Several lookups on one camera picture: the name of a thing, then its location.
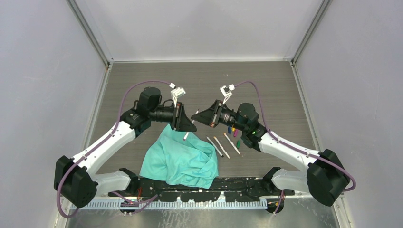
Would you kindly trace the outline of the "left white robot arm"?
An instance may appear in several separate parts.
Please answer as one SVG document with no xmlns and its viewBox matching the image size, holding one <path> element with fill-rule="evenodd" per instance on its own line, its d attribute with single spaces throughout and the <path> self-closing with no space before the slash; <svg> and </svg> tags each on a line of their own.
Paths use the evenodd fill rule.
<svg viewBox="0 0 403 228">
<path fill-rule="evenodd" d="M 138 177 L 126 168 L 98 174 L 98 170 L 123 146 L 147 130 L 152 122 L 168 123 L 178 132 L 195 132 L 197 128 L 186 116 L 184 105 L 178 98 L 185 95 L 182 87 L 171 90 L 169 106 L 163 105 L 161 91 L 147 87 L 139 95 L 134 106 L 119 114 L 111 130 L 91 146 L 68 158 L 62 156 L 56 162 L 54 188 L 58 197 L 65 197 L 77 208 L 82 208 L 94 197 L 113 191 L 133 196 L 138 192 Z"/>
</svg>

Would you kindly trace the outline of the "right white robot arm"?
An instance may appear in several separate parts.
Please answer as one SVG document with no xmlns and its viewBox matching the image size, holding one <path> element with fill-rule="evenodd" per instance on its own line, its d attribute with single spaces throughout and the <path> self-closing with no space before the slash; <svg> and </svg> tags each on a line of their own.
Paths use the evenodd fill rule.
<svg viewBox="0 0 403 228">
<path fill-rule="evenodd" d="M 332 206 L 341 193 L 356 187 L 356 181 L 344 169 L 335 152 L 311 150 L 281 138 L 259 122 L 259 114 L 251 103 L 242 103 L 234 111 L 216 100 L 191 119 L 211 128 L 223 124 L 240 130 L 241 140 L 247 147 L 296 167 L 296 171 L 282 168 L 270 171 L 264 181 L 265 192 L 269 195 L 276 195 L 281 190 L 296 190 L 309 193 L 325 206 Z"/>
</svg>

